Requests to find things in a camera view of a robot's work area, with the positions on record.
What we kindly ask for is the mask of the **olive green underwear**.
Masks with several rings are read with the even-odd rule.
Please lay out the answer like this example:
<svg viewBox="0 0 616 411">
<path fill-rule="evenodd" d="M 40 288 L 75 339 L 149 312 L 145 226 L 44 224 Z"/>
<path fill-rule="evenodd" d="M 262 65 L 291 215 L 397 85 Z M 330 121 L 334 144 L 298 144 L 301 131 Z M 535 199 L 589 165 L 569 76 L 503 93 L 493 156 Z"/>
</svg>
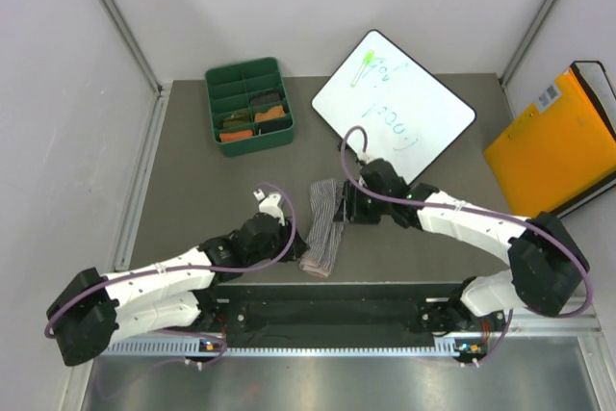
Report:
<svg viewBox="0 0 616 411">
<path fill-rule="evenodd" d="M 252 122 L 251 113 L 249 110 L 240 110 L 225 116 L 219 125 L 220 129 L 229 129 L 233 127 L 244 126 Z"/>
</svg>

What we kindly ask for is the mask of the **green compartment tray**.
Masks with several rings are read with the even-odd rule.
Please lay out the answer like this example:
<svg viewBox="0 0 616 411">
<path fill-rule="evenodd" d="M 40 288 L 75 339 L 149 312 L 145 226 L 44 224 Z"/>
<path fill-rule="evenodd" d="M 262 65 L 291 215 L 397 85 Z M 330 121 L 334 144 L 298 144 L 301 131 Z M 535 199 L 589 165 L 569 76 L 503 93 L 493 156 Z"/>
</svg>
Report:
<svg viewBox="0 0 616 411">
<path fill-rule="evenodd" d="M 213 138 L 224 156 L 237 157 L 283 146 L 294 140 L 295 117 L 279 63 L 274 57 L 264 57 L 211 68 L 205 72 L 204 81 L 209 101 Z M 277 103 L 264 106 L 251 107 L 249 105 L 249 98 L 252 95 L 271 89 L 278 89 L 283 99 Z M 275 105 L 284 106 L 286 115 L 283 118 L 290 118 L 293 121 L 293 127 L 260 135 L 259 123 L 254 121 L 254 115 Z M 250 111 L 252 118 L 250 124 L 229 129 L 219 128 L 218 124 L 225 116 L 240 110 Z M 251 129 L 254 136 L 246 140 L 228 143 L 219 140 L 218 134 L 220 131 L 243 129 Z"/>
</svg>

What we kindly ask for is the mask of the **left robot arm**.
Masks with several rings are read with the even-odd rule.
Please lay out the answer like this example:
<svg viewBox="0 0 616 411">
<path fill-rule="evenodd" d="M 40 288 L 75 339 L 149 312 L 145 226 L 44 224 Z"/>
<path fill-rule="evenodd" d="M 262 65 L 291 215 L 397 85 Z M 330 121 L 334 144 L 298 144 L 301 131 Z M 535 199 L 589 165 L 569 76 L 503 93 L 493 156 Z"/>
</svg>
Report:
<svg viewBox="0 0 616 411">
<path fill-rule="evenodd" d="M 308 244 L 289 218 L 258 213 L 229 234 L 141 269 L 80 271 L 47 309 L 47 335 L 75 367 L 127 338 L 203 332 L 220 318 L 214 289 L 269 262 L 294 262 Z"/>
</svg>

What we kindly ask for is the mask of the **grey striped underwear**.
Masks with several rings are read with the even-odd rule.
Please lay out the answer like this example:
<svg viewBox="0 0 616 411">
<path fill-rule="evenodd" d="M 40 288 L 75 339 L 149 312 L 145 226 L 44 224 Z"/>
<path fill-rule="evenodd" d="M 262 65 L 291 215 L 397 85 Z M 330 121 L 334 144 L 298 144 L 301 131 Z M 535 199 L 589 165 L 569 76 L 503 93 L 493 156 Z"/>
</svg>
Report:
<svg viewBox="0 0 616 411">
<path fill-rule="evenodd" d="M 314 276 L 327 278 L 333 271 L 345 223 L 334 217 L 342 203 L 344 182 L 336 178 L 316 181 L 309 189 L 312 224 L 308 249 L 299 260 L 300 268 Z"/>
</svg>

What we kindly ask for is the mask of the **black dotted underwear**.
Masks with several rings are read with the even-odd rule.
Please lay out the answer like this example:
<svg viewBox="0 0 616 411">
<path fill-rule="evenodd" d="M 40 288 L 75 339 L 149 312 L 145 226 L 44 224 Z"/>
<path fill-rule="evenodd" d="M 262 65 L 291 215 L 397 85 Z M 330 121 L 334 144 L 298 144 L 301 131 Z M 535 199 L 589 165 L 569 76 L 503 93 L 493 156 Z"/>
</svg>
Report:
<svg viewBox="0 0 616 411">
<path fill-rule="evenodd" d="M 264 106 L 281 101 L 283 96 L 278 89 L 264 90 L 260 93 L 254 94 L 249 98 L 249 105 L 251 107 Z"/>
</svg>

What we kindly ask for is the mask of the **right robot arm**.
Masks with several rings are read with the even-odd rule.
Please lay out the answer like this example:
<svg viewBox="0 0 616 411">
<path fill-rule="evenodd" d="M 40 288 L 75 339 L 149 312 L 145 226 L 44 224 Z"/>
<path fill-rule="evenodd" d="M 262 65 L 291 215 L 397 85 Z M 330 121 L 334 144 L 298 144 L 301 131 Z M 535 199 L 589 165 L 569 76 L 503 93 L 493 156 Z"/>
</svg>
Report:
<svg viewBox="0 0 616 411">
<path fill-rule="evenodd" d="M 467 278 L 448 301 L 423 313 L 426 318 L 442 315 L 463 330 L 516 308 L 565 318 L 565 305 L 590 270 L 557 216 L 542 212 L 525 218 L 483 209 L 434 186 L 408 184 L 389 162 L 376 159 L 361 167 L 359 178 L 346 179 L 338 218 L 378 224 L 384 216 L 404 229 L 471 245 L 506 264 L 495 274 Z"/>
</svg>

